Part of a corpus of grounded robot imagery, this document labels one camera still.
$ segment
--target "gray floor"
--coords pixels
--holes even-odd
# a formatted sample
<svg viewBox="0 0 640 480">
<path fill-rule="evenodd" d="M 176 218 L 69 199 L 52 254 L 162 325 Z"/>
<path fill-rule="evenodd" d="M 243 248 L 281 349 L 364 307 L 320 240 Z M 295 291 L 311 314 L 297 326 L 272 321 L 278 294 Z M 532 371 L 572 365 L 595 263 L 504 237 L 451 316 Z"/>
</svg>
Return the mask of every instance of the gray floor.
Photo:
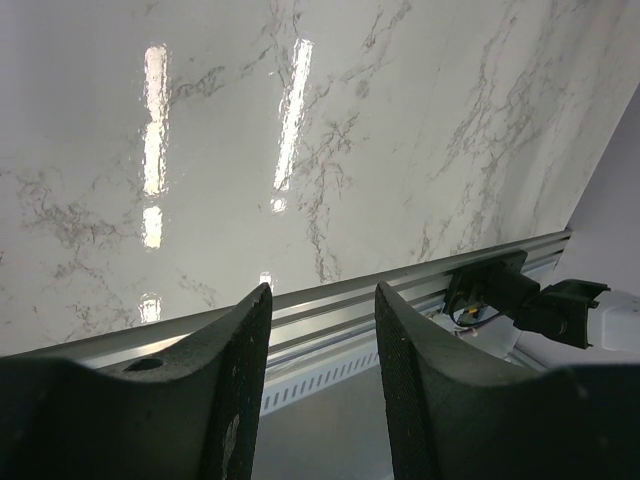
<svg viewBox="0 0 640 480">
<path fill-rule="evenodd" d="M 392 478 L 380 367 L 260 419 L 255 480 Z"/>
</svg>

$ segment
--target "marble surface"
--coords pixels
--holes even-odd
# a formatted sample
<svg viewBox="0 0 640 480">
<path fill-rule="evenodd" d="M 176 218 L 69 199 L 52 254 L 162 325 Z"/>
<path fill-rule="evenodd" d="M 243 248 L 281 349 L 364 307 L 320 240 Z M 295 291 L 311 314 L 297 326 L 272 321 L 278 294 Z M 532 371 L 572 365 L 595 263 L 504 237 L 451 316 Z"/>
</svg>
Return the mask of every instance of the marble surface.
<svg viewBox="0 0 640 480">
<path fill-rule="evenodd" d="M 631 0 L 5 0 L 0 354 L 565 227 Z"/>
</svg>

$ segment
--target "metal rail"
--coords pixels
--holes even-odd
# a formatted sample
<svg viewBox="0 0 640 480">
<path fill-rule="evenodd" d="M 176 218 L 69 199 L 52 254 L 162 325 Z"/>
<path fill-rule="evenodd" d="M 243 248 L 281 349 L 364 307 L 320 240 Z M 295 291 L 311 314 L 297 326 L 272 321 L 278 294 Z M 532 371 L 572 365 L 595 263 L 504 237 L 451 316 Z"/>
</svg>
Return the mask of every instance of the metal rail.
<svg viewBox="0 0 640 480">
<path fill-rule="evenodd" d="M 555 264 L 571 232 L 544 235 L 441 260 L 280 295 L 274 313 L 267 366 L 334 345 L 373 329 L 375 285 L 386 281 L 419 310 L 442 302 L 452 273 L 504 253 L 528 252 L 525 269 Z M 102 368 L 155 353 L 215 321 L 231 307 L 109 333 L 21 355 L 70 358 Z"/>
</svg>

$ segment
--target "white marble table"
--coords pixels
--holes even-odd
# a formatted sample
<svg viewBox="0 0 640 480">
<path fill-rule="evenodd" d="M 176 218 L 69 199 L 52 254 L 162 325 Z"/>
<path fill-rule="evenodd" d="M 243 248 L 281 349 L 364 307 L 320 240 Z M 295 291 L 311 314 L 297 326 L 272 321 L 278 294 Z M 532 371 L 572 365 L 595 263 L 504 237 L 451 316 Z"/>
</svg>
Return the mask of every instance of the white marble table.
<svg viewBox="0 0 640 480">
<path fill-rule="evenodd" d="M 6 0 L 0 354 L 565 227 L 640 2 Z"/>
</svg>

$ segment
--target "white wall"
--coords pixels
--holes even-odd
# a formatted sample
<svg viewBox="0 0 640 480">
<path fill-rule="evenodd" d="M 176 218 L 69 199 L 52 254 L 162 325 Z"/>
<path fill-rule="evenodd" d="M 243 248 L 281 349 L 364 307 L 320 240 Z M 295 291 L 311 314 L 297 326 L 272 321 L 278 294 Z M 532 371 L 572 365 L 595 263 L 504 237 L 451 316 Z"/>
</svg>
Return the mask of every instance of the white wall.
<svg viewBox="0 0 640 480">
<path fill-rule="evenodd" d="M 579 278 L 640 296 L 640 89 L 632 97 L 569 222 L 574 231 L 551 282 Z M 546 366 L 640 362 L 640 356 L 580 350 L 523 333 L 518 348 Z"/>
</svg>

